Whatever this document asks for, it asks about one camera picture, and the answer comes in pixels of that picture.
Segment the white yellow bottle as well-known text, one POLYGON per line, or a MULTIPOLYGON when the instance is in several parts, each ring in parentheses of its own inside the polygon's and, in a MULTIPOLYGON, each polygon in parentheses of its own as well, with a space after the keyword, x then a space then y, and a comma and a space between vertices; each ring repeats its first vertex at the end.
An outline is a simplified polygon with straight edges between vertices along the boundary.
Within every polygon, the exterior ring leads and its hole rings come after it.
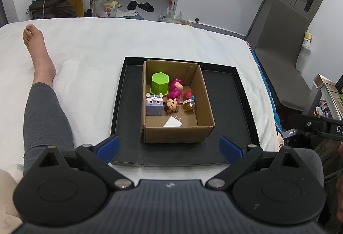
POLYGON ((302 43, 302 46, 305 47, 306 49, 310 50, 310 47, 312 44, 312 38, 313 38, 313 35, 311 33, 305 32, 304 41, 302 43))

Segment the white bed blanket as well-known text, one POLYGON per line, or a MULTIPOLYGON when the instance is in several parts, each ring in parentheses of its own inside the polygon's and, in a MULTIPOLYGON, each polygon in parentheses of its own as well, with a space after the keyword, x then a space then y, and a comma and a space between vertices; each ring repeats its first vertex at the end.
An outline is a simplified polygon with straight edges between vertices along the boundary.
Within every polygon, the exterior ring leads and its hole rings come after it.
MULTIPOLYGON (((264 150, 279 150, 270 98, 245 41, 187 25, 116 18, 35 20, 57 75, 53 86, 76 145, 105 139, 124 59, 187 60, 237 69, 264 150)), ((23 163, 23 116, 33 65, 26 22, 1 28, 1 169, 23 163)))

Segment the grey padded chair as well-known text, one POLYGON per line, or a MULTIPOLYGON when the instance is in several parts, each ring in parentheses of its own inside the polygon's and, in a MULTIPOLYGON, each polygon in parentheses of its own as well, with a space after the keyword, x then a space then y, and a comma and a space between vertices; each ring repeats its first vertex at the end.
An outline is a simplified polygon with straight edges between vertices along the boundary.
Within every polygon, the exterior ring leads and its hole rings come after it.
POLYGON ((276 104, 298 112, 310 95, 310 88, 296 69, 308 26, 309 18, 294 6, 284 0, 269 0, 247 35, 276 104))

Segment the purple rabbit cube toy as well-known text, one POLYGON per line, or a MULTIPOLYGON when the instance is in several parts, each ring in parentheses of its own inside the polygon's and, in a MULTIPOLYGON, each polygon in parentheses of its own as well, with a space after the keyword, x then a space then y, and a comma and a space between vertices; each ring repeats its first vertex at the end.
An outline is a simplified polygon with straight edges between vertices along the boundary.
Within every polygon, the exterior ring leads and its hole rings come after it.
POLYGON ((161 116, 164 111, 163 94, 158 95, 146 93, 146 115, 161 116))

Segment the brown-haired doll figurine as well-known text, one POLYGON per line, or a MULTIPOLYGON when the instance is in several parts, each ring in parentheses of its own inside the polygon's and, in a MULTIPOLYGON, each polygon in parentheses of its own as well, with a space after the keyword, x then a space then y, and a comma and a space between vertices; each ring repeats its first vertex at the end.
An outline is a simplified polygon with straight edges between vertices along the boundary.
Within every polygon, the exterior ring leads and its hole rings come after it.
POLYGON ((176 100, 167 99, 164 102, 164 111, 166 114, 177 113, 179 111, 179 106, 177 105, 176 100))

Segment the red spider figure toy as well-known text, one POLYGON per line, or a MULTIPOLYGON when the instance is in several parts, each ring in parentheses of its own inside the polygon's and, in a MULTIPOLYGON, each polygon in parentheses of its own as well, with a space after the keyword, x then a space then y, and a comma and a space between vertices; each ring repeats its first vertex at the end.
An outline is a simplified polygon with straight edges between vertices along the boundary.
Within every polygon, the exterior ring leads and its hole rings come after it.
POLYGON ((187 100, 195 100, 195 97, 193 96, 192 90, 186 90, 183 92, 183 100, 187 101, 187 100))

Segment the grey trouser left leg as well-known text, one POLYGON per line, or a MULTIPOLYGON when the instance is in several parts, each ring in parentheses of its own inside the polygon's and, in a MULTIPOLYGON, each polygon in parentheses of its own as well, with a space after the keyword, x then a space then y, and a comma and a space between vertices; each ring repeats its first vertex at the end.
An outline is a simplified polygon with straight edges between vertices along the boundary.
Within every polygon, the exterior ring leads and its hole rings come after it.
POLYGON ((57 146, 61 151, 74 150, 69 121, 54 90, 44 83, 35 83, 31 87, 24 112, 23 141, 23 173, 50 145, 57 146))

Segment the blue patterned bed sheet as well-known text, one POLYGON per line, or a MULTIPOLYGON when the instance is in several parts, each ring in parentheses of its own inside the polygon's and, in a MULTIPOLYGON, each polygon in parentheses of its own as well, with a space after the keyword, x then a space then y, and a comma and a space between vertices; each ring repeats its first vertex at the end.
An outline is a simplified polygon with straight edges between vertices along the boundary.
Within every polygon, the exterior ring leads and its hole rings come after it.
POLYGON ((260 75, 262 77, 263 83, 264 83, 266 91, 267 91, 267 94, 269 96, 269 100, 270 100, 270 103, 271 103, 271 108, 273 110, 275 130, 276 130, 277 140, 278 140, 278 147, 282 148, 284 146, 283 128, 281 126, 281 120, 279 118, 279 115, 277 114, 277 110, 276 110, 276 106, 275 106, 275 103, 274 103, 274 99, 273 99, 272 94, 271 94, 271 90, 270 90, 269 85, 267 83, 267 78, 266 78, 265 74, 263 73, 263 70, 262 70, 262 67, 260 65, 260 62, 257 59, 257 56, 256 56, 255 52, 253 51, 251 44, 249 44, 249 42, 247 42, 247 41, 245 41, 245 43, 248 46, 248 48, 249 48, 249 50, 250 50, 250 52, 252 54, 252 57, 253 57, 256 65, 257 65, 257 68, 259 69, 260 75))

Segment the black slipper pair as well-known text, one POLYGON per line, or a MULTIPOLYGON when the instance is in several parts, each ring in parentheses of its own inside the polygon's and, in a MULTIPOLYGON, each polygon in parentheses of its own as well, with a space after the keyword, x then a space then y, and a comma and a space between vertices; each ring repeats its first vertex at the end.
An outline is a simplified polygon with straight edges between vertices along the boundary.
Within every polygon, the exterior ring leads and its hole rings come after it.
POLYGON ((135 10, 136 8, 140 8, 146 12, 153 12, 155 10, 154 7, 148 2, 138 3, 134 0, 132 0, 127 5, 127 9, 130 11, 135 10))

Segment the brown cardboard box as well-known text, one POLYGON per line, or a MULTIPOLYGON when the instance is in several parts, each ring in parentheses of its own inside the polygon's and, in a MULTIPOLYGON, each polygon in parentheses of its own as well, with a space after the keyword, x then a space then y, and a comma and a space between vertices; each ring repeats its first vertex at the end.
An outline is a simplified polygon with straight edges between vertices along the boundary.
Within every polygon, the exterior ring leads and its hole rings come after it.
POLYGON ((198 63, 146 60, 142 72, 144 143, 200 143, 215 119, 198 63))

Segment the black rectangular tray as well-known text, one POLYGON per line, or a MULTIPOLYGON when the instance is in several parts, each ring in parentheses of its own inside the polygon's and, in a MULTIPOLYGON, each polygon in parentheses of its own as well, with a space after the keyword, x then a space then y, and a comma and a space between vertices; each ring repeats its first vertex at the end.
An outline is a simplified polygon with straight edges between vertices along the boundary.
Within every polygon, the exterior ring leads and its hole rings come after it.
POLYGON ((258 144, 255 122, 236 68, 210 63, 126 57, 117 89, 112 134, 120 140, 117 165, 185 167, 226 164, 258 144), (196 106, 174 116, 179 127, 167 127, 170 114, 147 115, 146 94, 153 75, 163 72, 190 90, 196 106))

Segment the black chair with clutter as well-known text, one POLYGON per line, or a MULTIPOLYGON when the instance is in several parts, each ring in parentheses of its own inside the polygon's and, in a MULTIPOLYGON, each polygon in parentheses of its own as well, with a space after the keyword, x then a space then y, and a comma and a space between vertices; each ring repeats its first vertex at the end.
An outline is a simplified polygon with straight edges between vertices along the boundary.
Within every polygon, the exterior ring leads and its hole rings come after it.
POLYGON ((27 8, 29 19, 70 18, 76 16, 74 0, 35 0, 27 8))

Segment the pink pig figurine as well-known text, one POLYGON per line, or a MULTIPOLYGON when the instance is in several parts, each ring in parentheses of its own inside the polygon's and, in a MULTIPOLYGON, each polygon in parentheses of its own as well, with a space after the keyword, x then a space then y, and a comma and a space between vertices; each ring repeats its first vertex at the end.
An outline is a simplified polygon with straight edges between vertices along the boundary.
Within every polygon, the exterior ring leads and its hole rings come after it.
POLYGON ((183 92, 183 81, 179 79, 173 80, 168 89, 167 98, 168 99, 180 99, 181 93, 183 92))

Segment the green hexagonal container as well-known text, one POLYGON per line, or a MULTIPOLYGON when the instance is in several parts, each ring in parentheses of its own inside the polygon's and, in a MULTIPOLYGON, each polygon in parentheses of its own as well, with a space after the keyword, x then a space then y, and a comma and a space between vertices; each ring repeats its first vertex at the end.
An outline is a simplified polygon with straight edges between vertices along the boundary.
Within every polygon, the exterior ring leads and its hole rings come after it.
POLYGON ((168 94, 169 76, 163 72, 153 73, 151 78, 150 93, 154 95, 168 94))

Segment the white USB wall charger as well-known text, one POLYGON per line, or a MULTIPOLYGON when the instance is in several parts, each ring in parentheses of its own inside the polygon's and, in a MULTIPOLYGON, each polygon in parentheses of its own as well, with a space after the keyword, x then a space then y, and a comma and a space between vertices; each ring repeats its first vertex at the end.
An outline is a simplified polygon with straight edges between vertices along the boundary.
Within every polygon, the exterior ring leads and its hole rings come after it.
POLYGON ((164 127, 180 127, 182 126, 181 118, 177 118, 177 115, 170 116, 168 120, 163 125, 164 127))

